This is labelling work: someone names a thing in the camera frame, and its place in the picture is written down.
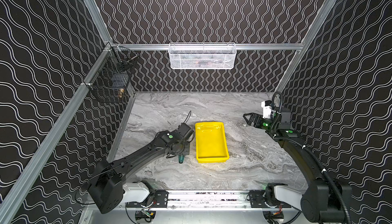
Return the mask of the green handled screwdriver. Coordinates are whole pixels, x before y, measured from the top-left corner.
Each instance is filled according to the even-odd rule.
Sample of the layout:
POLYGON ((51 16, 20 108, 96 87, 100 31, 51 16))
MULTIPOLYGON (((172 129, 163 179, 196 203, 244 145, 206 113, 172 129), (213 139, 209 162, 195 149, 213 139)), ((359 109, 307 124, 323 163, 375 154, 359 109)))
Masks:
POLYGON ((185 159, 185 156, 184 156, 184 155, 179 155, 179 157, 178 157, 178 162, 179 162, 180 164, 182 164, 182 163, 184 162, 184 159, 185 159))

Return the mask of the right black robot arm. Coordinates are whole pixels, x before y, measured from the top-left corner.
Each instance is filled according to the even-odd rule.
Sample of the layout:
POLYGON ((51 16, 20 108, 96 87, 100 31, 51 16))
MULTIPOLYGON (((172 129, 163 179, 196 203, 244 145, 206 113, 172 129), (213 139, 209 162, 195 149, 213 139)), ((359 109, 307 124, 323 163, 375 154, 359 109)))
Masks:
POLYGON ((269 183, 262 199, 269 207, 290 205, 311 223, 350 224, 352 187, 331 177, 309 145, 293 129, 287 108, 272 110, 268 117, 257 113, 243 115, 247 125, 262 129, 294 160, 307 182, 304 192, 287 184, 269 183))

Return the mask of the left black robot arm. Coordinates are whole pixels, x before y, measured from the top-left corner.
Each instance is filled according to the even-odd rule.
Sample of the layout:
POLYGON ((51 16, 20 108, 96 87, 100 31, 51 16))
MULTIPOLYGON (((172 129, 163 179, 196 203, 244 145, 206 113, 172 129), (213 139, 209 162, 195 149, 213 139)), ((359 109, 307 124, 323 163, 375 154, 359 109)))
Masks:
POLYGON ((194 130, 181 123, 171 132, 158 132, 147 145, 123 158, 99 162, 85 189, 100 213, 109 213, 126 203, 148 207, 153 202, 155 190, 148 183, 129 183, 127 180, 159 158, 188 155, 188 146, 194 136, 194 130))

